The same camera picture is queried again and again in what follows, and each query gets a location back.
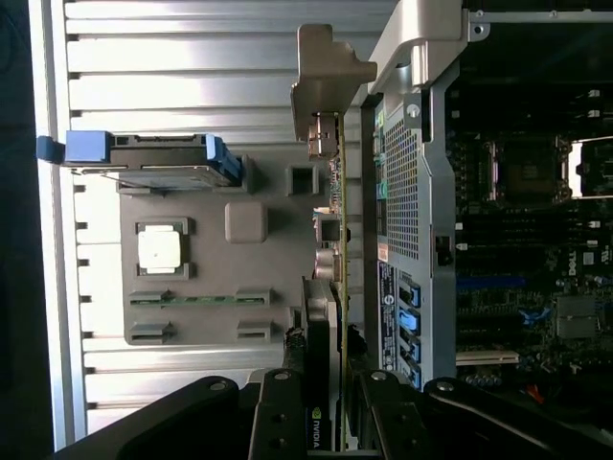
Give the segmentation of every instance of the blue connector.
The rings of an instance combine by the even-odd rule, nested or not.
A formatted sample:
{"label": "blue connector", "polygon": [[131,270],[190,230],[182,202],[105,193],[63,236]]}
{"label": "blue connector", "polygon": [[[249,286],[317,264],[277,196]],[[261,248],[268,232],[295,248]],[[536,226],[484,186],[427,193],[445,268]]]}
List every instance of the blue connector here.
{"label": "blue connector", "polygon": [[235,179],[241,178],[240,161],[228,150],[223,140],[213,134],[204,136],[207,160],[218,164],[220,173],[229,173]]}
{"label": "blue connector", "polygon": [[551,312],[552,312],[552,309],[545,308],[541,312],[520,310],[519,314],[521,314],[524,317],[524,323],[523,323],[524,326],[531,327],[534,325],[534,323],[549,318],[549,316],[551,315]]}
{"label": "blue connector", "polygon": [[49,136],[36,138],[36,158],[38,160],[61,165],[64,162],[65,147]]}
{"label": "blue connector", "polygon": [[421,370],[415,367],[411,367],[411,383],[416,390],[421,391]]}
{"label": "blue connector", "polygon": [[420,334],[420,316],[410,311],[401,310],[399,315],[400,326],[411,334]]}
{"label": "blue connector", "polygon": [[421,307],[421,292],[418,287],[411,287],[411,296],[413,307],[415,307],[416,309]]}
{"label": "blue connector", "polygon": [[112,142],[106,131],[66,131],[64,163],[110,163]]}
{"label": "blue connector", "polygon": [[411,350],[409,352],[411,359],[413,359],[417,364],[419,364],[421,362],[421,344],[416,340],[414,342],[411,342],[409,344],[409,347],[411,347]]}

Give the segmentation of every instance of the perforated metal panel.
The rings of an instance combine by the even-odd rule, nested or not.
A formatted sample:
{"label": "perforated metal panel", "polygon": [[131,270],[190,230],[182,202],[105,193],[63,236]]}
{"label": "perforated metal panel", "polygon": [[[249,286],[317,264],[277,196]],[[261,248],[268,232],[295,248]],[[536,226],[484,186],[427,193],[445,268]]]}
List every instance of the perforated metal panel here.
{"label": "perforated metal panel", "polygon": [[417,260],[418,240],[418,137],[400,120],[385,133],[388,198],[387,225],[390,250]]}

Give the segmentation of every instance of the pcie slot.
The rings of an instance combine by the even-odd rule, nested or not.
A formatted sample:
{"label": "pcie slot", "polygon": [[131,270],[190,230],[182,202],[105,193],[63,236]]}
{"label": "pcie slot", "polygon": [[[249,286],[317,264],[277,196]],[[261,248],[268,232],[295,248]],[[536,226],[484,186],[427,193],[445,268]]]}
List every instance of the pcie slot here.
{"label": "pcie slot", "polygon": [[456,367],[517,364],[519,354],[508,350],[485,350],[456,353]]}
{"label": "pcie slot", "polygon": [[526,278],[523,276],[472,276],[456,279],[457,290],[514,289],[525,285]]}

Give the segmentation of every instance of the white label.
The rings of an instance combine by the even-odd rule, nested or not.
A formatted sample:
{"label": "white label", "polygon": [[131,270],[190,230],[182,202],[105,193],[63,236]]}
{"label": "white label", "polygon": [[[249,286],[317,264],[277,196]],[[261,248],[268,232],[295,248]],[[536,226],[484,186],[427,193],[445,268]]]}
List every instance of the white label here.
{"label": "white label", "polygon": [[139,232],[138,261],[150,273],[173,273],[181,265],[179,233],[172,231],[172,225],[151,225]]}
{"label": "white label", "polygon": [[387,263],[388,261],[388,247],[384,242],[380,242],[377,245],[377,257],[380,261]]}
{"label": "white label", "polygon": [[593,265],[594,264],[594,253],[593,252],[584,252],[583,253],[583,264],[584,265]]}

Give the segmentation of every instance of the metal bracket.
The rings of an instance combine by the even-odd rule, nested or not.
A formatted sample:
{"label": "metal bracket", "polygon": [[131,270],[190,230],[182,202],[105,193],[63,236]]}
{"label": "metal bracket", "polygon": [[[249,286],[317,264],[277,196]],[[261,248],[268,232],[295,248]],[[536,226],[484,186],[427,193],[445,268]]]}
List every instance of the metal bracket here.
{"label": "metal bracket", "polygon": [[613,22],[613,11],[475,11],[471,12],[470,24],[601,24]]}
{"label": "metal bracket", "polygon": [[468,27],[468,41],[473,43],[476,41],[483,41],[489,37],[491,31],[491,24],[470,24]]}
{"label": "metal bracket", "polygon": [[462,0],[399,0],[371,60],[378,65],[369,93],[385,92],[398,64],[411,62],[411,85],[438,79],[468,43]]}
{"label": "metal bracket", "polygon": [[375,77],[374,62],[359,60],[349,43],[332,41],[332,26],[301,26],[298,81],[291,88],[296,140],[308,140],[309,127],[317,125],[317,114],[344,114],[360,85]]}

